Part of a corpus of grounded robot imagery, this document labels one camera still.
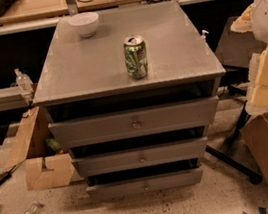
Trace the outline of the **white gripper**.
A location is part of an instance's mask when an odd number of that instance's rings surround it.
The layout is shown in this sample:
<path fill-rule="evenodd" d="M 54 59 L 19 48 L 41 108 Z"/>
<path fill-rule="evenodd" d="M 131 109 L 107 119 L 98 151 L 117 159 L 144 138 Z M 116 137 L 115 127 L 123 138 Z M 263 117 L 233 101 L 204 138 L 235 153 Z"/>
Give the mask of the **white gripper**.
<path fill-rule="evenodd" d="M 249 69 L 245 108 L 252 116 L 264 114 L 268 110 L 268 46 L 261 54 L 252 55 Z"/>

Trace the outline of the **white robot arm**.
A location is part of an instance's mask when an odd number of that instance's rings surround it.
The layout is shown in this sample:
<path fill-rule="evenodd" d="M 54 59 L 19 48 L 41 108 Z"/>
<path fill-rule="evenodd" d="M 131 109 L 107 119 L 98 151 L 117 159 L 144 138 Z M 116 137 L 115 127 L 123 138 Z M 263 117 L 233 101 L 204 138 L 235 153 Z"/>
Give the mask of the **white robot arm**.
<path fill-rule="evenodd" d="M 254 53 L 249 64 L 246 111 L 250 115 L 268 110 L 268 0 L 254 0 L 231 25 L 231 31 L 250 31 L 257 41 L 267 47 L 261 54 Z"/>

